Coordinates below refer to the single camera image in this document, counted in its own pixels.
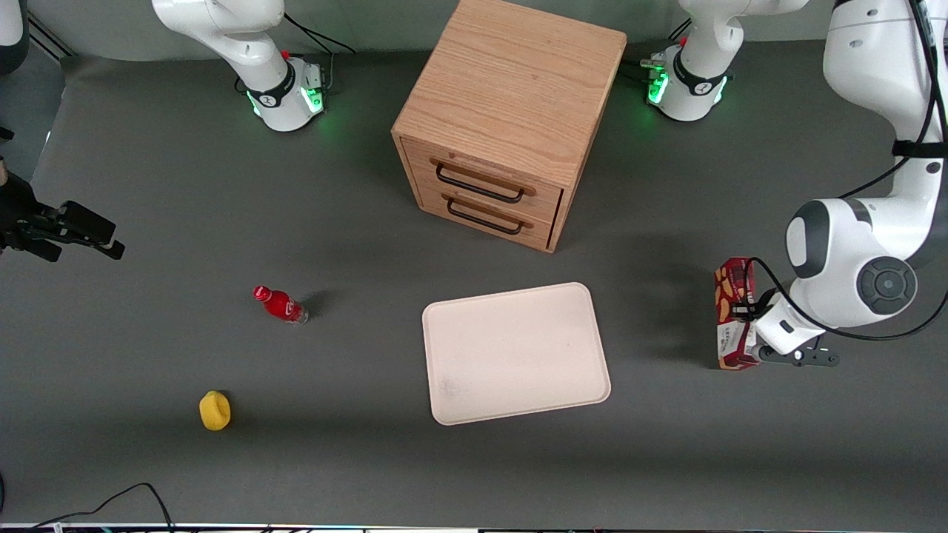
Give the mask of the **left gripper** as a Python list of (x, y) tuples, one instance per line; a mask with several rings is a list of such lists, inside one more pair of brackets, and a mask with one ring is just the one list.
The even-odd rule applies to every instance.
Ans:
[(772, 298), (767, 311), (765, 304), (751, 298), (732, 301), (729, 318), (754, 321), (756, 358), (761, 362), (832, 368), (841, 361), (830, 349), (802, 346), (825, 330), (803, 318), (782, 295)]

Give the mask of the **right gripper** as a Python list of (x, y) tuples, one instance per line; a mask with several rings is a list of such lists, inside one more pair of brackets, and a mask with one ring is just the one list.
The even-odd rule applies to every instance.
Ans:
[[(56, 220), (56, 235), (21, 234), (22, 221), (27, 228), (34, 227), (30, 220), (40, 217), (50, 223)], [(17, 249), (29, 252), (47, 262), (60, 259), (62, 243), (97, 249), (113, 260), (121, 260), (125, 246), (114, 238), (116, 225), (75, 201), (64, 202), (54, 209), (36, 199), (33, 187), (23, 178), (1, 168), (1, 250)]]

